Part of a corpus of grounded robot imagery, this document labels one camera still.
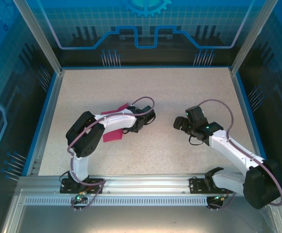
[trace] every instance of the metal vertical post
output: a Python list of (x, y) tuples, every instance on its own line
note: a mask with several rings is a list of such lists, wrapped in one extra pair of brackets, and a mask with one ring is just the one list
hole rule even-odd
[(240, 48), (232, 66), (231, 66), (231, 72), (232, 74), (235, 74), (242, 62), (244, 61), (245, 57), (247, 56), (249, 50), (251, 49), (254, 41), (260, 34), (262, 27), (264, 26), (265, 22), (267, 21), (268, 17), (272, 13), (276, 3), (278, 0), (265, 0), (265, 3), (257, 16), (255, 22), (252, 25), (252, 28), (250, 29), (242, 47)]
[(33, 12), (31, 11), (28, 3), (26, 2), (26, 0), (14, 0), (14, 3), (17, 6), (18, 10), (20, 11), (20, 14), (22, 15), (24, 21), (30, 28), (39, 46), (43, 50), (49, 63), (53, 67), (54, 71), (57, 74), (60, 74), (62, 70), (61, 65), (58, 59), (56, 58), (50, 44), (48, 43), (48, 40), (44, 35), (41, 27), (39, 26), (35, 16), (33, 15)]

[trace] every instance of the gear graphic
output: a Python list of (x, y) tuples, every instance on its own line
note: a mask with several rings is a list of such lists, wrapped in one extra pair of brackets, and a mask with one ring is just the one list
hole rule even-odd
[(171, 0), (122, 0), (126, 6), (126, 10), (132, 14), (136, 13), (138, 17), (149, 15), (154, 17), (160, 14), (162, 10), (167, 9), (167, 5), (171, 4)]
[(0, 20), (8, 25), (8, 22), (14, 17), (15, 11), (12, 0), (0, 0)]

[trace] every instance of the blue frame edge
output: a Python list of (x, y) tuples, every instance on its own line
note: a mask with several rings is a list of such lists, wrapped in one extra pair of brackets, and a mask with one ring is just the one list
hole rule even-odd
[(261, 157), (266, 159), (265, 150), (264, 150), (264, 147), (262, 145), (262, 141), (261, 141), (261, 138), (260, 138), (260, 135), (259, 135), (259, 132), (258, 132), (258, 128), (257, 128), (256, 122), (254, 120), (253, 113), (252, 113), (252, 110), (250, 108), (249, 101), (248, 101), (248, 98), (247, 98), (247, 95), (246, 95), (246, 92), (245, 92), (245, 88), (244, 88), (243, 82), (241, 80), (241, 77), (240, 77), (240, 74), (239, 74), (238, 71), (236, 72), (236, 78), (237, 78), (237, 82), (238, 82), (240, 90), (241, 90), (241, 94), (244, 98), (246, 110), (247, 110), (248, 115), (249, 115), (250, 123), (251, 123), (252, 128), (253, 128), (253, 133), (256, 137), (256, 141), (257, 141), (257, 145), (258, 145), (259, 150), (260, 150)]
[(45, 117), (45, 113), (46, 113), (46, 109), (47, 109), (47, 106), (48, 106), (48, 103), (49, 103), (50, 95), (53, 91), (53, 86), (54, 86), (54, 82), (55, 82), (56, 79), (57, 79), (57, 73), (55, 72), (53, 74), (53, 78), (52, 78), (52, 81), (50, 83), (50, 86), (49, 86), (49, 89), (48, 89), (48, 92), (47, 92), (47, 96), (45, 98), (43, 109), (40, 113), (40, 117), (39, 117), (37, 127), (36, 127), (36, 130), (35, 130), (35, 133), (34, 133), (34, 137), (33, 137), (33, 140), (32, 140), (31, 146), (30, 146), (28, 157), (26, 159), (26, 162), (25, 162), (25, 165), (24, 165), (24, 168), (23, 168), (23, 171), (22, 171), (22, 176), (26, 176), (26, 174), (29, 170), (30, 163), (31, 163), (31, 160), (32, 160), (32, 156), (33, 156), (33, 152), (34, 152), (34, 149), (35, 149), (35, 146), (36, 146), (37, 138), (38, 138), (38, 135), (39, 135), (39, 132), (40, 132), (42, 122), (43, 122), (44, 117)]

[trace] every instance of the beige work surface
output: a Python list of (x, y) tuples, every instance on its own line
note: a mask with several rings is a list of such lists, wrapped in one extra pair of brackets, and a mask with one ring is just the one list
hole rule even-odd
[[(205, 99), (224, 101), (233, 111), (230, 135), (253, 151), (245, 120), (228, 68), (140, 68), (68, 70), (64, 74), (39, 175), (61, 175), (69, 170), (65, 135), (85, 111), (93, 114), (117, 109), (142, 96), (155, 102), (156, 120), (139, 133), (103, 143), (91, 155), (92, 175), (175, 174), (207, 172), (220, 166), (237, 170), (216, 150), (203, 144), (191, 146), (189, 136), (173, 128), (177, 116)], [(150, 104), (142, 100), (135, 106)], [(227, 109), (216, 102), (202, 105), (209, 122), (225, 129), (230, 124)]]

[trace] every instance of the glass panel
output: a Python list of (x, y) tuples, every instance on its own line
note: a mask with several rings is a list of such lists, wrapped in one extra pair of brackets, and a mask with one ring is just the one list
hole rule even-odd
[(264, 0), (29, 0), (65, 67), (229, 66)]
[(239, 69), (265, 155), (282, 169), (282, 0)]
[(53, 69), (16, 6), (11, 0), (0, 1), (0, 228), (52, 76)]

